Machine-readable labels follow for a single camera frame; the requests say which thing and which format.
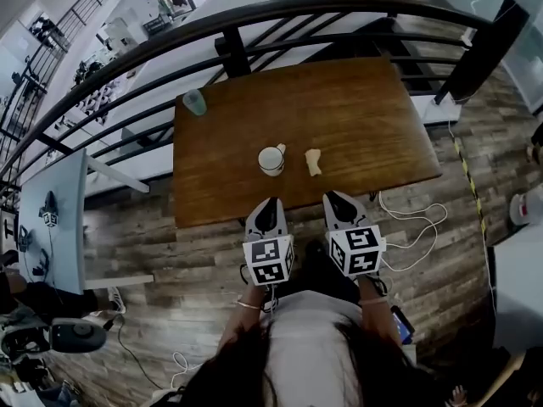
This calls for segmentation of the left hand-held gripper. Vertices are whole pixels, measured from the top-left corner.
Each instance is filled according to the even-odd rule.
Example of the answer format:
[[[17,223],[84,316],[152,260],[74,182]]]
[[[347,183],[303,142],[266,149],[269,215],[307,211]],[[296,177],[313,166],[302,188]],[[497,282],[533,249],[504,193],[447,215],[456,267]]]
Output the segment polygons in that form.
[[[294,262],[294,237],[288,234],[287,221],[280,198],[275,202],[276,226],[272,226],[270,199],[261,202],[246,220],[243,243],[245,263],[256,286],[286,282]]]

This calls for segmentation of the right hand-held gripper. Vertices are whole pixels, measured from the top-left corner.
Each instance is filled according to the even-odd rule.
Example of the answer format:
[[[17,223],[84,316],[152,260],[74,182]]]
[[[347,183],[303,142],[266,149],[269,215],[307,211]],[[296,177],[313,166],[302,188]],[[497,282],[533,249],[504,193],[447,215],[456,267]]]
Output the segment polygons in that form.
[[[322,204],[328,229],[328,255],[340,272],[349,278],[376,273],[386,240],[379,227],[367,218],[364,205],[337,191],[325,192]]]

